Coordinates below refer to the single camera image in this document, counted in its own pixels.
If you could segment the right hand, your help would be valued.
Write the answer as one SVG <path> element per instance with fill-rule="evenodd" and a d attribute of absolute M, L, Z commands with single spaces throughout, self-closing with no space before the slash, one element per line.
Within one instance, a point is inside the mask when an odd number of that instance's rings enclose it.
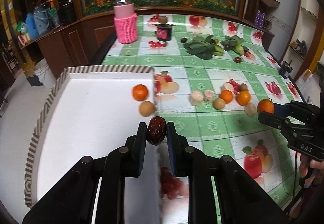
<path fill-rule="evenodd" d="M 299 173 L 304 179 L 304 186 L 311 185 L 312 183 L 318 185 L 323 180 L 324 161 L 316 161 L 310 159 L 306 155 L 300 156 Z"/>

